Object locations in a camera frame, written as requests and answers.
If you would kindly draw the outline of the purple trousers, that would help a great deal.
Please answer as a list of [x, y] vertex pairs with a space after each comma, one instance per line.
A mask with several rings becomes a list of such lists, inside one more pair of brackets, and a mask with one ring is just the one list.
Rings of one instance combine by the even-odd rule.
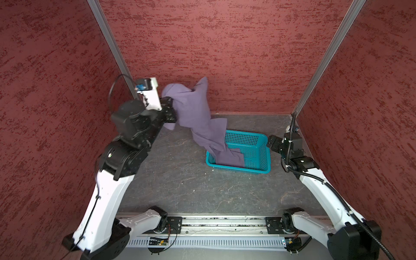
[[243, 167], [244, 155], [238, 148], [230, 149], [225, 143], [228, 120], [211, 118], [207, 93], [208, 78], [203, 77], [193, 89], [180, 83], [168, 84], [162, 91], [162, 97], [173, 100], [177, 115], [175, 123], [165, 123], [164, 127], [174, 130], [175, 125], [189, 128], [194, 141], [205, 148], [219, 165]]

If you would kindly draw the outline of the teal plastic basket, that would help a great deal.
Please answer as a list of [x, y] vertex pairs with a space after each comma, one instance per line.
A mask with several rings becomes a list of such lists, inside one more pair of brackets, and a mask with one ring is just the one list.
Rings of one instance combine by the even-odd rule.
[[268, 174], [271, 171], [271, 157], [267, 142], [268, 138], [264, 134], [227, 130], [225, 143], [230, 149], [240, 150], [244, 156], [244, 167], [218, 165], [208, 151], [206, 152], [206, 164], [228, 171]]

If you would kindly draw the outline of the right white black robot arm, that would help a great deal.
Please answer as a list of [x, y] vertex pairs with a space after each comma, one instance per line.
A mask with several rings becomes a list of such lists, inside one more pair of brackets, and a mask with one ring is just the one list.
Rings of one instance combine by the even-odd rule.
[[308, 188], [331, 221], [325, 224], [301, 208], [284, 210], [279, 222], [267, 218], [266, 224], [272, 232], [282, 231], [294, 236], [304, 232], [309, 235], [305, 242], [297, 237], [287, 237], [287, 251], [298, 253], [314, 239], [325, 246], [335, 260], [378, 259], [380, 226], [365, 220], [342, 198], [314, 159], [304, 154], [300, 135], [293, 132], [286, 133], [283, 138], [271, 135], [267, 147], [281, 155], [283, 169]]

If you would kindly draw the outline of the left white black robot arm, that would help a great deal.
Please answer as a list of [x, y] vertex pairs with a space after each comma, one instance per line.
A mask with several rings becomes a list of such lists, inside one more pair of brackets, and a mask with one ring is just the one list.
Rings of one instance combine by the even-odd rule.
[[157, 206], [132, 218], [116, 218], [128, 186], [161, 129], [166, 123], [176, 121], [172, 98], [163, 97], [160, 104], [160, 110], [147, 110], [143, 102], [131, 100], [112, 113], [119, 135], [99, 158], [95, 188], [83, 220], [62, 241], [69, 252], [80, 250], [81, 259], [113, 260], [134, 235], [148, 231], [169, 233], [167, 212]]

